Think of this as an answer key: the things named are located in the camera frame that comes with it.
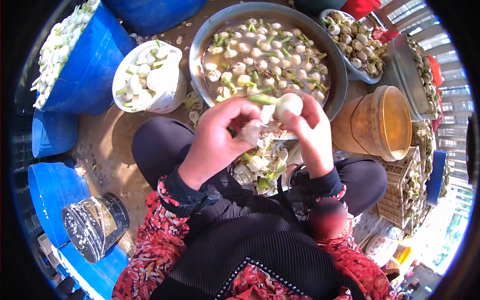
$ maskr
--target beaded trim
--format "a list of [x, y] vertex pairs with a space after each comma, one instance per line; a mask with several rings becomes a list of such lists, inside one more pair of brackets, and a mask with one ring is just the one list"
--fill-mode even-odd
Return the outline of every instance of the beaded trim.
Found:
[[286, 286], [289, 290], [304, 296], [305, 293], [301, 292], [299, 288], [296, 286], [292, 285], [291, 283], [288, 283], [288, 281], [284, 280], [280, 275], [269, 269], [266, 265], [264, 265], [262, 262], [253, 260], [250, 257], [245, 257], [245, 260], [243, 260], [241, 263], [238, 264], [237, 268], [233, 270], [229, 275], [228, 278], [225, 279], [223, 282], [222, 288], [218, 291], [218, 294], [216, 295], [215, 299], [220, 299], [227, 288], [230, 286], [232, 281], [237, 277], [238, 273], [240, 272], [241, 269], [243, 269], [247, 264], [254, 264], [258, 268], [262, 269], [265, 273], [268, 273], [271, 277], [274, 277], [276, 280], [280, 281], [284, 286]]

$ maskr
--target red floral jacket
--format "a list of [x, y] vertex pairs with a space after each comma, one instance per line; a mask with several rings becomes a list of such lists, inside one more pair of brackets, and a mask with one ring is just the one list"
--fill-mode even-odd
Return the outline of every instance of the red floral jacket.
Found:
[[[165, 179], [166, 176], [159, 180], [157, 191], [151, 192], [146, 199], [148, 212], [144, 224], [137, 229], [135, 256], [120, 274], [113, 289], [113, 300], [149, 299], [186, 248], [182, 239], [189, 231], [185, 223], [188, 217], [177, 217], [160, 202], [161, 198], [167, 204], [179, 205], [165, 189]], [[335, 198], [340, 200], [345, 191], [346, 186], [343, 185], [343, 190]], [[363, 256], [353, 242], [352, 220], [353, 216], [349, 214], [345, 231], [336, 239], [317, 241], [318, 247], [333, 256], [337, 270], [353, 278], [365, 299], [394, 300], [396, 292], [390, 288], [384, 273]], [[294, 294], [288, 287], [251, 264], [239, 272], [224, 298], [247, 300], [253, 290], [263, 300], [310, 299], [308, 296]], [[350, 290], [342, 287], [335, 300], [350, 299]]]

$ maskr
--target wrist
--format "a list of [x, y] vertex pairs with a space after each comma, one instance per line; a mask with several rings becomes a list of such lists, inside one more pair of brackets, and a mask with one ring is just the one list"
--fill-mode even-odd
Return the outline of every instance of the wrist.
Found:
[[307, 166], [307, 167], [308, 167], [310, 179], [313, 179], [313, 178], [323, 177], [328, 173], [330, 173], [334, 168], [334, 164], [332, 160], [327, 162], [319, 162], [314, 166], [311, 166], [311, 167]]
[[178, 168], [178, 174], [186, 185], [198, 191], [205, 181], [200, 178], [201, 176], [196, 176], [192, 170], [192, 168], [189, 168], [185, 162], [183, 162]]

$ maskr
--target shoe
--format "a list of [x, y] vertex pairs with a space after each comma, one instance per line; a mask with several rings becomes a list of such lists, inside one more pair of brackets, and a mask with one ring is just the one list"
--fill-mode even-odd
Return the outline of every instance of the shoe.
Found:
[[299, 143], [296, 143], [288, 152], [286, 164], [287, 167], [290, 165], [303, 165], [303, 158], [301, 157], [301, 147]]

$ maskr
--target dirt ground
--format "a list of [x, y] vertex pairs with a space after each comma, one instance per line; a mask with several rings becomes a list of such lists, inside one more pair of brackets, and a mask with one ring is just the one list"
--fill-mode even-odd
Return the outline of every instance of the dirt ground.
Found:
[[[192, 23], [190, 27], [177, 25], [174, 28], [158, 33], [157, 38], [170, 40], [172, 45], [183, 50], [183, 58], [180, 62], [180, 70], [190, 82], [188, 70], [188, 49], [198, 28], [215, 12], [241, 1], [237, 0], [209, 0], [206, 5], [192, 18], [185, 20]], [[272, 0], [270, 2], [287, 5], [287, 0]], [[176, 45], [178, 36], [183, 37], [183, 43]], [[346, 101], [351, 101], [367, 93], [367, 86], [360, 81], [349, 82]], [[127, 113], [113, 105], [108, 111], [99, 116], [81, 115], [80, 131], [77, 145], [72, 149], [74, 158], [81, 158], [87, 169], [86, 180], [92, 195], [112, 192], [125, 204], [130, 217], [130, 227], [119, 241], [120, 246], [130, 255], [134, 254], [134, 241], [136, 228], [142, 224], [146, 213], [145, 199], [151, 191], [150, 186], [141, 175], [132, 156], [132, 137], [136, 130], [149, 118], [157, 114]], [[172, 113], [163, 115], [178, 119], [182, 122], [188, 120], [188, 113], [184, 105], [181, 105]], [[334, 158], [342, 159], [352, 156], [338, 149], [334, 150]], [[357, 242], [364, 239], [375, 228], [379, 216], [375, 212], [376, 207], [361, 219], [355, 229]]]

